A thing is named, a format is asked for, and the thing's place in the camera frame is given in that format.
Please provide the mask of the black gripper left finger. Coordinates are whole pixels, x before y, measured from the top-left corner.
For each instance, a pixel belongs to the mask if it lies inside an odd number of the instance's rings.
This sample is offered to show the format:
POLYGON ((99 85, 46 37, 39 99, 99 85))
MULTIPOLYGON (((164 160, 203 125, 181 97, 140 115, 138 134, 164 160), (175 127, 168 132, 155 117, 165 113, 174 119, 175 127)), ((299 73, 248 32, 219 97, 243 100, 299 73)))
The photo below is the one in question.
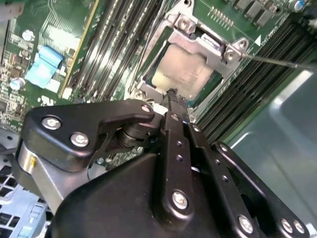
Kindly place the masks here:
POLYGON ((26 114, 17 160, 53 217, 71 192, 138 156, 182 161, 190 153, 173 91, 162 105, 163 115, 136 99, 39 107, 26 114))

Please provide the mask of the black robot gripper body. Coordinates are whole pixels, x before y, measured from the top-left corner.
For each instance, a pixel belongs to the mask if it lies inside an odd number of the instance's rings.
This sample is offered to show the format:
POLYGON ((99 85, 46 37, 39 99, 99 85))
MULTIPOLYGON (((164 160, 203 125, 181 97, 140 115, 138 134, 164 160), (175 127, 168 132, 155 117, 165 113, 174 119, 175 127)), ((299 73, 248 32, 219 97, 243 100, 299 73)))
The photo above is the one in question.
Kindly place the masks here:
POLYGON ((237 217, 222 201, 199 153, 182 161, 138 156, 71 192, 53 238, 235 238, 237 217))

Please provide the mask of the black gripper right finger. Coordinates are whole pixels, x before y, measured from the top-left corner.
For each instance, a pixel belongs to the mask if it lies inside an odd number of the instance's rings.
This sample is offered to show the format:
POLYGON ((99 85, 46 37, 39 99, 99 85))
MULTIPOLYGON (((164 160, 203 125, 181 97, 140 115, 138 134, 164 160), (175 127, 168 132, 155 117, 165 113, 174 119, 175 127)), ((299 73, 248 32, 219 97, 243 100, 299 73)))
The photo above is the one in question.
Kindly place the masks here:
POLYGON ((305 224, 225 143, 209 144, 189 121, 186 99, 173 91, 174 113, 185 121, 196 165, 211 193, 224 238, 308 238, 305 224))

